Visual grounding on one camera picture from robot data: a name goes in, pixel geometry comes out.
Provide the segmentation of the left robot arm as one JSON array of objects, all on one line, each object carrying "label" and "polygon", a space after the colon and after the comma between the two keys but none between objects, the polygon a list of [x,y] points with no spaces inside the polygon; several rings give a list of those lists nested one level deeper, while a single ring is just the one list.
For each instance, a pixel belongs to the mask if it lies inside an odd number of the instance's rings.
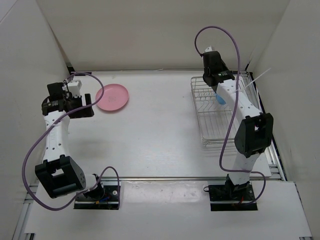
[{"label": "left robot arm", "polygon": [[80,80],[47,85],[49,96],[42,102],[41,110],[46,128],[53,127],[45,138],[45,152],[35,174],[48,195],[54,199],[74,192],[84,191],[85,198],[100,200],[105,188],[98,182],[97,174],[85,174],[72,159],[68,147],[68,128],[71,119],[94,116],[91,106],[65,116],[64,114],[91,104],[91,95],[81,95]]}]

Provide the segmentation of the pink plate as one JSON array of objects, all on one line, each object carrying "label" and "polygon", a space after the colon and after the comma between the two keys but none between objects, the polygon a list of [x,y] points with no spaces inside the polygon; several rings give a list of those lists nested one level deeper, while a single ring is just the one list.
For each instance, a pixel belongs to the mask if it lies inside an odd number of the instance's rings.
[{"label": "pink plate", "polygon": [[103,111],[118,111],[129,101],[128,90],[123,85],[117,83],[108,84],[99,89],[95,95],[95,100],[101,96],[103,90],[103,96],[96,104]]}]

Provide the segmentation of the blue plate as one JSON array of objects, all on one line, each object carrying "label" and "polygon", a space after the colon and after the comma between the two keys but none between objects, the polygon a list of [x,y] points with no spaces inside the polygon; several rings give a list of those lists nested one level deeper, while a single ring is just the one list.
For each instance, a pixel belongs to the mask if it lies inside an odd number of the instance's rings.
[{"label": "blue plate", "polygon": [[226,104],[225,100],[221,96],[219,96],[218,94],[216,94],[215,97],[216,97],[217,102],[220,105],[225,105]]}]

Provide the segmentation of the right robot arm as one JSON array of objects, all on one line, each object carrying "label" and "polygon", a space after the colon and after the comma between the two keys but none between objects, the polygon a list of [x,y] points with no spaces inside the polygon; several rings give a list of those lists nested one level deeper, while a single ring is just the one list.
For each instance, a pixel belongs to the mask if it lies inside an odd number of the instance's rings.
[{"label": "right robot arm", "polygon": [[231,73],[218,51],[208,48],[202,60],[204,82],[232,109],[231,120],[239,124],[234,137],[237,155],[223,188],[227,198],[236,200],[249,188],[257,159],[271,145],[274,118],[251,103],[240,89],[240,77]]}]

